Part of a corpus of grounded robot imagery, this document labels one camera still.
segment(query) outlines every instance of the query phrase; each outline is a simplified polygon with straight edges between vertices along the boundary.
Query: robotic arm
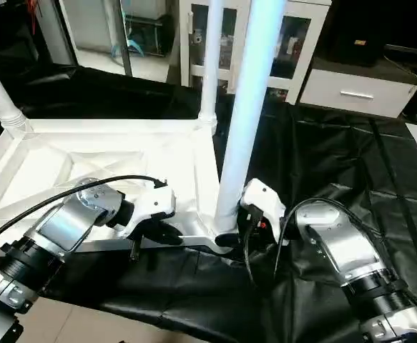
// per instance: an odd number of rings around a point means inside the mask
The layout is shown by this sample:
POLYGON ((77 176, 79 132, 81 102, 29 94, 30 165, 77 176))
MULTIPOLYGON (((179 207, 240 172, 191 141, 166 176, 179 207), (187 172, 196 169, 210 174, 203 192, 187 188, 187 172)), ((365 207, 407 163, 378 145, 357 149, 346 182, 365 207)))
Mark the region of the robotic arm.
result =
MULTIPOLYGON (((279 244, 284 205, 276 192, 253 179, 240 204, 263 212, 279 244)), ((300 236, 332 267, 365 342, 417 342, 417 303, 407 293, 406 283, 386 266, 374 241, 341 207, 319 201, 297 208, 300 236)))
MULTIPOLYGON (((84 179, 79 185, 96 179, 84 179)), ((136 259, 141 235, 133 235, 146 219, 164 219, 175 213, 175 195, 168 186, 149 189, 135 201, 100 184, 64 198, 48 210, 25 235, 1 250, 0 343, 15 342, 23 327, 15 313, 25 314, 59 268, 87 238, 92 227, 107 225, 119 238, 132 240, 131 258, 136 259)))

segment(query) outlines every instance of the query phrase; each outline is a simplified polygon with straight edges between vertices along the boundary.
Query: black tablecloth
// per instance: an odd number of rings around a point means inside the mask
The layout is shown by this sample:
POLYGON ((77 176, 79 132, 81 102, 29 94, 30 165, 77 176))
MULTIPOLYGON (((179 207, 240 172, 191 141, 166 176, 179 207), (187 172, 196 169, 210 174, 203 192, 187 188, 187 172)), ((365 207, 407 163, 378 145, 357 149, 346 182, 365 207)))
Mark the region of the black tablecloth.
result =
MULTIPOLYGON (((54 67, 3 77, 29 118, 195 118, 200 95, 183 87, 54 67)), ((233 98, 219 96, 214 137, 222 166, 233 98)), ((375 228, 417 296, 417 145, 399 121, 345 115, 268 101, 248 179, 257 177, 292 206, 333 197, 375 228)), ((358 323, 327 266, 293 242, 270 288, 275 250, 252 257, 250 286, 235 255, 188 248, 76 254, 44 296, 211 342, 362 342, 358 323)))

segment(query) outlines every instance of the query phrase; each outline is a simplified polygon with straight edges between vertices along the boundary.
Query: cabinet drawer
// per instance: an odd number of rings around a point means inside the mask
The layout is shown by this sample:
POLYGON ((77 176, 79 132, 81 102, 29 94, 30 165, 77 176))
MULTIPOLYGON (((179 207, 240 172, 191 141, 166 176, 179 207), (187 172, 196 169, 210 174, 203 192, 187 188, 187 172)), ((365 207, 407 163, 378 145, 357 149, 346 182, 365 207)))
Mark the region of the cabinet drawer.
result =
POLYGON ((416 90, 411 84, 314 69, 300 102, 396 118, 416 90))

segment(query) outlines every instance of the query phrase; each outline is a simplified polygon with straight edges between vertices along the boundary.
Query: white cabinet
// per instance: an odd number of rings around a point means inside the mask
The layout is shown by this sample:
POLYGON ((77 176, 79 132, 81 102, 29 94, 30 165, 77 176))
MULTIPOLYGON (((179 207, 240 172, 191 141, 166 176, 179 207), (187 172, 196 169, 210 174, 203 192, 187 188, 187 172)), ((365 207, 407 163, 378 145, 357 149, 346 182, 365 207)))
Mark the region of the white cabinet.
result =
POLYGON ((416 90, 412 84, 314 69, 300 102, 397 118, 416 90))
MULTIPOLYGON (((205 37, 210 0, 180 0, 181 85, 192 86, 204 72, 205 37)), ((220 51, 220 84, 234 90, 236 66, 245 43, 250 0, 225 0, 220 51)))
MULTIPOLYGON (((180 0, 181 83, 194 86, 203 76, 210 0, 180 0)), ((330 0, 288 1, 283 17, 269 91, 294 104, 315 51, 330 0)), ((245 45, 250 0, 225 0, 222 22, 220 85, 235 93, 245 45)))

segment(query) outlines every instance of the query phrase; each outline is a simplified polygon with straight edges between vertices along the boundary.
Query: tile floor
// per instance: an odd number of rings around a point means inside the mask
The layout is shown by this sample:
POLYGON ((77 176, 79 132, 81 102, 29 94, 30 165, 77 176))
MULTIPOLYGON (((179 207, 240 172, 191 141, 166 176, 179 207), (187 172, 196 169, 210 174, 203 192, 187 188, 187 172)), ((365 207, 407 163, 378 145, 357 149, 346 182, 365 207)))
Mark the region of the tile floor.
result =
MULTIPOLYGON (((82 66, 107 71, 109 73, 124 75, 122 60, 117 57, 115 60, 108 55, 94 51, 78 49, 78 62, 82 66)), ((166 82, 169 66, 169 57, 145 56, 129 54, 132 74, 139 79, 146 79, 158 82, 166 82)))
POLYGON ((203 343, 185 334, 93 309, 40 298, 19 316, 18 343, 203 343))

